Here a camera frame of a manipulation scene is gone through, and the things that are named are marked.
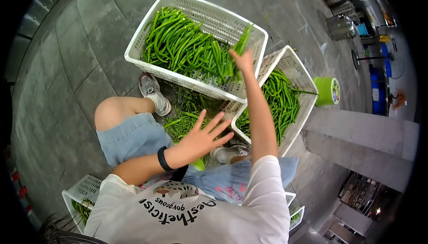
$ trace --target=white plastic basket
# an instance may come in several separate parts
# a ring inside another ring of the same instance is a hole
[[[290,212],[290,219],[294,215],[299,214],[299,217],[296,220],[290,222],[290,231],[291,231],[302,222],[303,214],[305,213],[305,206],[298,207],[298,206],[291,204],[290,206],[288,206],[288,210]]]
[[[95,203],[98,198],[101,182],[102,180],[88,174],[75,185],[73,185],[72,188],[62,191],[62,198],[66,203],[68,212],[72,216],[74,223],[77,225],[78,230],[82,234],[85,226],[83,225],[83,222],[81,222],[81,216],[74,210],[72,206],[72,199],[77,203],[82,203],[84,199],[89,199]],[[93,206],[90,205],[86,205],[86,207],[91,210],[93,209]]]
[[[294,198],[296,198],[296,194],[295,193],[287,192],[286,191],[287,206],[290,206],[290,204],[292,204],[292,201],[294,200]]]
[[[146,16],[138,26],[134,36],[131,39],[125,51],[125,59],[128,62],[134,63],[137,67],[145,72],[149,72],[161,79],[172,81],[175,84],[184,86],[186,88],[203,93],[207,96],[223,99],[238,101],[241,103],[247,102],[247,93],[243,82],[229,82],[216,86],[212,84],[205,84],[199,79],[192,79],[183,76],[176,72],[164,69],[159,66],[148,64],[141,60],[140,56],[144,47],[147,32],[150,26],[144,31],[144,27],[156,15],[156,11],[160,11],[162,7],[176,7],[181,9],[187,17],[194,22],[203,21],[200,27],[202,31],[211,33],[215,38],[224,42],[229,42],[234,45],[241,37],[245,26],[252,24],[247,19],[210,2],[204,0],[156,0]],[[261,27],[254,24],[253,31],[247,41],[247,49],[253,49],[254,59],[254,74],[258,75],[261,60],[265,53],[266,43],[268,42],[268,33]]]
[[[281,70],[284,75],[287,76],[293,84],[297,85],[300,90],[318,93],[318,89],[308,71],[305,69],[305,66],[289,45],[263,58],[260,73],[258,75],[260,87],[265,83],[274,69]],[[313,94],[300,94],[300,111],[297,115],[296,123],[290,124],[284,132],[281,146],[278,149],[278,154],[280,156],[283,157],[290,149],[294,140],[297,138],[297,135],[305,125],[317,98],[318,96]],[[224,119],[232,119],[231,129],[239,138],[251,145],[251,139],[236,127],[236,121],[247,106],[247,103],[242,104],[240,102],[230,102],[224,109]]]

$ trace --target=chili pepper pile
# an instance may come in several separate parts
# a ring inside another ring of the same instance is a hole
[[[83,225],[86,225],[86,221],[88,220],[89,215],[91,214],[91,210],[85,207],[83,203],[86,203],[87,205],[91,205],[91,206],[94,205],[94,203],[89,199],[83,199],[82,203],[78,203],[72,199],[73,209],[80,215],[80,217],[82,217]]]
[[[202,109],[207,113],[201,128],[204,128],[213,118],[214,113],[210,110],[218,109],[221,102],[214,98],[200,94],[193,90],[179,86],[176,90],[179,97],[179,108],[175,105],[175,112],[172,118],[164,118],[163,128],[171,136],[173,142],[178,143],[194,126]]]
[[[295,215],[293,215],[293,217],[291,217],[290,222],[297,220],[297,218],[300,217],[300,213],[296,213]]]
[[[281,145],[281,138],[288,128],[288,125],[296,122],[299,115],[300,93],[313,92],[302,91],[292,86],[291,81],[282,73],[281,70],[273,70],[267,78],[265,84],[261,87],[265,99],[269,105],[270,113],[274,119],[276,142]],[[248,108],[239,116],[236,121],[236,127],[239,128],[245,135],[250,137]]]
[[[151,25],[141,59],[205,83],[240,80],[235,62],[228,54],[230,45],[217,40],[211,33],[203,33],[202,23],[196,24],[181,10],[162,7],[144,28],[146,30]],[[240,55],[250,32],[251,27],[246,27],[233,47]]]

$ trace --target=white t-shirt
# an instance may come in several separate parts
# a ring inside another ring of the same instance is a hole
[[[140,191],[110,174],[85,227],[108,243],[287,243],[290,228],[278,159],[265,156],[251,169],[242,206],[201,189],[159,181]]]

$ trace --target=hand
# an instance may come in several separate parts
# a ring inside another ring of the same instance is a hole
[[[201,130],[206,113],[207,111],[205,109],[202,110],[195,127],[193,127],[177,145],[164,151],[168,166],[177,169],[195,162],[211,150],[226,144],[227,141],[232,139],[233,132],[230,132],[222,138],[214,140],[232,121],[228,119],[217,126],[217,123],[223,118],[224,112],[218,113],[216,117]]]
[[[229,54],[235,59],[236,66],[242,71],[242,74],[253,73],[253,51],[248,50],[242,56],[239,56],[233,49],[229,50]]]

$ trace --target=yellow cloth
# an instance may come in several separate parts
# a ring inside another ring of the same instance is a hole
[[[379,35],[379,41],[381,43],[387,43],[391,41],[391,38],[389,37],[389,35]]]

